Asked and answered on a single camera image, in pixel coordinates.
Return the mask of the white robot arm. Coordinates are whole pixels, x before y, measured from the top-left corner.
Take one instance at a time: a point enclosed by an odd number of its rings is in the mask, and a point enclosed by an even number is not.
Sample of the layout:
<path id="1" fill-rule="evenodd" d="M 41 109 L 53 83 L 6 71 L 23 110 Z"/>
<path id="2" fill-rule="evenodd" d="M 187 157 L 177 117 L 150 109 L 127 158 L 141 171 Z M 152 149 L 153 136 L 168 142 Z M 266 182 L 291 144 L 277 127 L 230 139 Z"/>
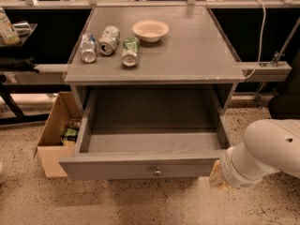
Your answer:
<path id="1" fill-rule="evenodd" d="M 300 177 L 300 121 L 263 119 L 251 123 L 243 141 L 228 148 L 209 176 L 211 188 L 249 188 L 269 174 Z"/>

